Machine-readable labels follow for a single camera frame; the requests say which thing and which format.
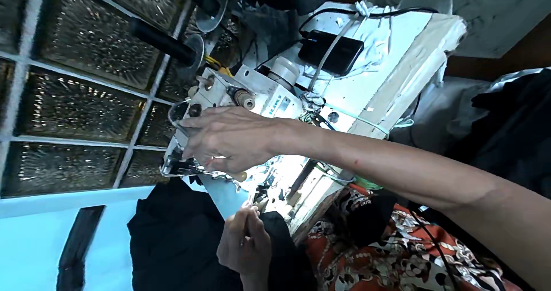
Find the white cable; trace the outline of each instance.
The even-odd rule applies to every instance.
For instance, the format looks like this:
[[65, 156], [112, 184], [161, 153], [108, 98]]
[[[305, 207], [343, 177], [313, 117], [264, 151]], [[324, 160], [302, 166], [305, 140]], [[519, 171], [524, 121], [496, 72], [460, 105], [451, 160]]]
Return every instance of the white cable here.
[[352, 117], [352, 118], [354, 118], [354, 119], [356, 119], [356, 120], [360, 120], [360, 121], [362, 121], [362, 122], [364, 122], [364, 123], [367, 123], [367, 124], [373, 126], [374, 128], [378, 129], [379, 131], [383, 132], [385, 135], [389, 135], [389, 134], [390, 134], [390, 132], [389, 132], [387, 129], [385, 129], [384, 127], [382, 127], [382, 126], [380, 126], [380, 125], [378, 125], [378, 124], [375, 124], [375, 123], [373, 123], [373, 122], [370, 122], [370, 121], [368, 121], [368, 120], [366, 120], [366, 119], [360, 118], [360, 117], [358, 117], [358, 116], [356, 116], [356, 115], [354, 115], [354, 114], [352, 114], [352, 113], [350, 113], [350, 112], [348, 112], [348, 111], [346, 111], [346, 110], [344, 110], [344, 109], [341, 109], [341, 108], [339, 108], [339, 107], [336, 107], [336, 106], [333, 106], [332, 104], [327, 104], [327, 103], [325, 103], [325, 106], [327, 106], [327, 107], [329, 107], [329, 108], [333, 108], [334, 110], [336, 110], [336, 111], [338, 111], [338, 112], [342, 112], [342, 113], [344, 113], [345, 115], [347, 115], [347, 116], [349, 116], [349, 117]]
[[337, 178], [337, 177], [335, 177], [335, 176], [333, 176], [333, 175], [327, 174], [327, 172], [326, 172], [326, 171], [323, 171], [323, 170], [321, 169], [321, 167], [319, 167], [319, 166], [318, 166], [317, 169], [318, 169], [323, 175], [325, 175], [325, 176], [327, 176], [327, 177], [333, 179], [334, 181], [338, 181], [338, 182], [342, 182], [342, 183], [354, 182], [354, 178], [352, 178], [351, 180], [344, 180], [344, 179]]
[[352, 17], [352, 19], [351, 19], [350, 21], [348, 21], [348, 23], [343, 27], [343, 29], [341, 30], [341, 32], [335, 37], [335, 40], [333, 40], [333, 43], [331, 43], [331, 45], [330, 45], [329, 48], [327, 49], [327, 52], [325, 52], [325, 55], [323, 55], [323, 58], [321, 59], [320, 64], [317, 66], [316, 73], [313, 75], [312, 80], [310, 80], [310, 84], [309, 84], [309, 86], [308, 86], [308, 91], [310, 91], [310, 92], [313, 91], [313, 86], [314, 86], [314, 84], [316, 83], [317, 77], [320, 75], [321, 68], [322, 68], [323, 65], [325, 64], [325, 61], [327, 60], [327, 57], [329, 56], [329, 54], [331, 53], [331, 51], [333, 51], [333, 48], [335, 48], [335, 45], [337, 44], [337, 42], [339, 41], [339, 39], [341, 39], [341, 37], [343, 37], [344, 34], [346, 34], [346, 32], [348, 31], [348, 29], [350, 29], [350, 27], [352, 27], [352, 25], [354, 24], [354, 22], [355, 22], [356, 19], [358, 18], [358, 15], [359, 15], [359, 13], [355, 13], [355, 14], [354, 14], [354, 16]]

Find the black cable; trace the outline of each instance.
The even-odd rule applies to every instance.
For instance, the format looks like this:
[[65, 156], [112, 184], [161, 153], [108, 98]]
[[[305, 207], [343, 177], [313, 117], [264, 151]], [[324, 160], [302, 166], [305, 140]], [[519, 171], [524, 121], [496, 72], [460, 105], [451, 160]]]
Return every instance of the black cable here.
[[446, 256], [444, 255], [444, 252], [442, 252], [442, 249], [440, 248], [440, 242], [437, 242], [436, 239], [433, 237], [433, 235], [429, 232], [429, 230], [426, 229], [425, 224], [421, 223], [419, 218], [417, 218], [417, 214], [413, 212], [413, 209], [410, 208], [410, 213], [412, 214], [412, 217], [417, 221], [417, 223], [423, 228], [423, 230], [429, 235], [430, 239], [432, 240], [432, 243], [434, 243], [434, 246], [440, 253], [440, 256], [442, 257], [442, 261], [444, 262], [444, 266], [446, 267], [446, 270], [448, 272], [448, 275], [450, 276], [451, 283], [453, 284], [453, 289], [455, 291], [459, 291], [459, 285], [457, 284], [457, 280], [455, 280], [455, 276], [451, 272], [450, 264], [446, 260]]
[[[417, 96], [417, 104], [415, 105], [411, 116], [412, 120], [415, 118], [415, 114], [417, 113], [417, 109], [419, 108], [419, 102], [421, 102], [421, 92], [419, 92], [419, 95]], [[418, 148], [419, 146], [417, 146], [415, 140], [413, 139], [413, 125], [410, 126], [410, 141], [415, 148]]]
[[284, 47], [279, 48], [279, 50], [276, 51], [274, 55], [272, 55], [271, 57], [269, 57], [266, 61], [264, 61], [264, 62], [258, 64], [258, 66], [255, 68], [255, 70], [258, 71], [258, 68], [260, 68], [260, 66], [264, 65], [266, 62], [268, 62], [268, 61], [270, 61], [271, 59], [273, 59], [274, 57], [276, 57], [276, 55], [279, 55], [279, 54], [282, 53], [283, 51], [285, 51], [285, 50], [287, 50], [287, 49], [293, 47], [297, 42], [300, 42], [300, 41], [303, 41], [303, 40], [305, 40], [305, 39], [298, 39], [298, 40], [294, 40], [292, 43], [289, 42], [289, 43], [284, 44], [284, 45], [283, 45]]
[[[400, 10], [396, 10], [396, 11], [391, 11], [389, 13], [371, 13], [371, 14], [369, 14], [369, 18], [371, 19], [371, 18], [381, 18], [381, 17], [385, 17], [385, 16], [395, 16], [395, 15], [400, 15], [400, 14], [404, 14], [404, 13], [409, 13], [411, 11], [428, 11], [430, 13], [438, 13], [438, 10], [433, 9], [433, 8], [429, 8], [429, 7], [411, 7], [411, 8], [404, 8], [404, 9], [400, 9]], [[358, 12], [357, 11], [352, 11], [352, 10], [340, 9], [340, 8], [322, 9], [322, 10], [314, 13], [310, 17], [308, 17], [308, 19], [306, 21], [304, 21], [304, 23], [302, 23], [302, 25], [300, 25], [299, 32], [302, 31], [302, 28], [306, 25], [306, 23], [310, 22], [313, 18], [315, 18], [317, 15], [322, 14], [322, 13], [356, 14]]]
[[333, 128], [333, 126], [331, 126], [331, 124], [329, 123], [329, 121], [327, 121], [324, 117], [322, 117], [319, 113], [316, 114], [316, 118], [321, 122], [323, 123], [324, 125], [326, 125], [330, 130], [332, 131], [335, 131], [335, 129]]

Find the cable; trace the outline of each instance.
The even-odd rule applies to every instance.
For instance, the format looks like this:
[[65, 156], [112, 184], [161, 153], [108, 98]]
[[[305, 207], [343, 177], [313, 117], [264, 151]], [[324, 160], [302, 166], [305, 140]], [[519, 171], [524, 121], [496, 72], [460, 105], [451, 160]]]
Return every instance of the cable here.
[[176, 112], [176, 108], [178, 108], [178, 106], [180, 106], [181, 104], [186, 104], [186, 108], [187, 108], [187, 101], [185, 100], [178, 102], [176, 104], [173, 104], [169, 109], [168, 119], [170, 121], [170, 124], [172, 124], [176, 129], [178, 129], [184, 135], [187, 135], [187, 132], [183, 129], [183, 126], [176, 121], [176, 118], [174, 118], [174, 112]]
[[[421, 92], [419, 92], [419, 95], [417, 96], [417, 104], [415, 105], [415, 108], [413, 109], [412, 115], [410, 117], [412, 120], [417, 113], [417, 109], [419, 108], [419, 102], [421, 102]], [[415, 148], [419, 148], [419, 146], [417, 146], [415, 140], [413, 139], [413, 125], [410, 126], [410, 141]]]
[[323, 68], [323, 65], [325, 64], [325, 61], [327, 60], [327, 57], [329, 54], [331, 54], [331, 51], [333, 51], [333, 48], [337, 45], [337, 42], [341, 39], [341, 37], [346, 34], [346, 32], [352, 27], [356, 19], [358, 18], [359, 13], [354, 14], [354, 18], [352, 18], [348, 23], [343, 27], [341, 32], [335, 37], [329, 48], [327, 49], [327, 52], [325, 52], [325, 55], [323, 55], [323, 58], [321, 59], [320, 63], [317, 66], [316, 73], [313, 75], [312, 79], [310, 80], [310, 84], [308, 85], [308, 91], [313, 91], [313, 86], [316, 83], [317, 77], [320, 75], [321, 69]]
[[360, 120], [360, 121], [362, 121], [362, 122], [364, 122], [364, 123], [367, 123], [367, 124], [373, 126], [374, 128], [378, 129], [379, 131], [383, 132], [385, 135], [389, 135], [389, 134], [390, 134], [390, 132], [389, 132], [386, 128], [384, 128], [384, 127], [382, 127], [382, 126], [380, 126], [380, 125], [378, 125], [378, 124], [375, 124], [375, 123], [373, 123], [373, 122], [370, 122], [370, 121], [368, 121], [368, 120], [366, 120], [366, 119], [360, 118], [360, 117], [358, 117], [358, 116], [356, 116], [356, 115], [354, 115], [354, 114], [352, 114], [352, 113], [350, 113], [350, 112], [348, 112], [348, 111], [346, 111], [346, 110], [344, 110], [344, 109], [341, 109], [341, 108], [339, 108], [339, 107], [336, 107], [336, 106], [333, 106], [332, 104], [327, 104], [327, 103], [325, 103], [325, 106], [327, 106], [327, 107], [329, 107], [329, 108], [333, 108], [334, 110], [336, 110], [336, 111], [338, 111], [338, 112], [342, 112], [342, 113], [344, 113], [345, 115], [347, 115], [347, 116], [349, 116], [349, 117], [352, 117], [352, 118], [354, 118], [354, 119], [356, 119], [356, 120]]
[[[401, 15], [401, 14], [404, 14], [404, 13], [409, 13], [411, 11], [427, 11], [427, 12], [430, 12], [430, 13], [438, 13], [438, 10], [433, 9], [433, 8], [429, 8], [429, 7], [411, 7], [411, 8], [404, 8], [404, 9], [400, 9], [400, 10], [396, 10], [396, 11], [391, 11], [389, 13], [371, 13], [371, 14], [369, 14], [369, 18], [395, 16], [395, 15]], [[347, 9], [340, 9], [340, 8], [322, 9], [322, 10], [314, 13], [313, 15], [309, 16], [308, 19], [300, 25], [299, 32], [302, 31], [302, 28], [308, 22], [310, 22], [313, 18], [315, 18], [317, 15], [322, 14], [322, 13], [342, 13], [342, 14], [352, 15], [352, 14], [357, 13], [357, 11], [352, 11], [352, 10], [347, 10]]]
[[337, 178], [333, 175], [329, 175], [327, 174], [327, 172], [325, 170], [323, 170], [323, 168], [319, 167], [317, 164], [316, 164], [316, 168], [321, 172], [323, 173], [323, 175], [333, 179], [334, 181], [337, 181], [337, 182], [341, 182], [341, 183], [350, 183], [350, 182], [353, 182], [354, 181], [354, 178], [352, 178], [351, 180], [344, 180], [344, 179], [340, 179], [340, 178]]
[[294, 40], [294, 41], [292, 41], [292, 42], [288, 42], [288, 43], [284, 44], [284, 45], [283, 45], [284, 47], [279, 48], [278, 51], [276, 51], [274, 55], [272, 55], [271, 57], [269, 57], [266, 61], [264, 61], [264, 62], [258, 64], [258, 66], [255, 68], [255, 70], [258, 70], [258, 68], [260, 68], [260, 66], [262, 66], [262, 65], [264, 65], [265, 63], [269, 62], [271, 59], [273, 59], [274, 57], [276, 57], [277, 55], [279, 55], [279, 54], [282, 53], [283, 51], [285, 51], [285, 50], [287, 50], [287, 49], [293, 47], [297, 42], [301, 42], [301, 41], [303, 41], [303, 40], [306, 40], [306, 39], [302, 38], [302, 39]]
[[318, 119], [318, 121], [320, 121], [321, 123], [323, 123], [324, 125], [326, 125], [330, 130], [332, 131], [336, 131], [336, 129], [334, 129], [333, 126], [331, 126], [331, 124], [329, 123], [329, 121], [327, 121], [324, 117], [322, 117], [319, 113], [316, 114], [316, 118]]
[[417, 221], [417, 223], [423, 228], [423, 230], [429, 235], [430, 239], [432, 240], [432, 243], [440, 253], [440, 257], [442, 257], [442, 261], [444, 262], [444, 266], [446, 267], [446, 270], [448, 272], [448, 275], [450, 276], [451, 282], [453, 284], [453, 289], [456, 291], [459, 291], [459, 285], [457, 284], [457, 280], [455, 280], [455, 276], [451, 272], [450, 264], [448, 264], [446, 260], [446, 256], [444, 255], [444, 252], [442, 252], [442, 249], [440, 248], [440, 242], [437, 242], [436, 239], [432, 236], [432, 234], [426, 229], [426, 226], [424, 223], [422, 223], [419, 218], [417, 218], [417, 214], [413, 212], [413, 210], [410, 208], [410, 213], [412, 217]]

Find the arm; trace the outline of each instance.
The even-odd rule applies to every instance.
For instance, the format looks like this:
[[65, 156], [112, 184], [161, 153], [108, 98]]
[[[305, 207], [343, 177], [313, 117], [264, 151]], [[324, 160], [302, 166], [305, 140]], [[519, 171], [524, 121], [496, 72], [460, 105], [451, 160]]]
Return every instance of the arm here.
[[[355, 172], [442, 211], [536, 289], [551, 284], [551, 201], [485, 171], [389, 141], [333, 132], [238, 107], [184, 120], [203, 131], [184, 156], [210, 169], [240, 172], [278, 154], [298, 154]], [[213, 156], [225, 156], [213, 159]]]

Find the patterned fabric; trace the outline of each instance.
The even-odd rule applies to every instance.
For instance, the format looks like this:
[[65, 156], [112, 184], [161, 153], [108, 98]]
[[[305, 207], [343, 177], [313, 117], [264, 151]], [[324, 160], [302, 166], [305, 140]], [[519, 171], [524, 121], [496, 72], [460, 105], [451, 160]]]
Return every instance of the patterned fabric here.
[[[345, 193], [339, 204], [343, 217], [370, 203], [374, 196], [371, 191], [350, 187]], [[501, 278], [501, 268], [493, 260], [477, 259], [469, 248], [441, 227], [418, 218], [439, 243], [461, 290], [520, 290]], [[367, 247], [355, 247], [342, 233], [322, 218], [305, 241], [320, 290], [453, 290], [435, 244], [404, 207], [395, 204], [380, 241]]]

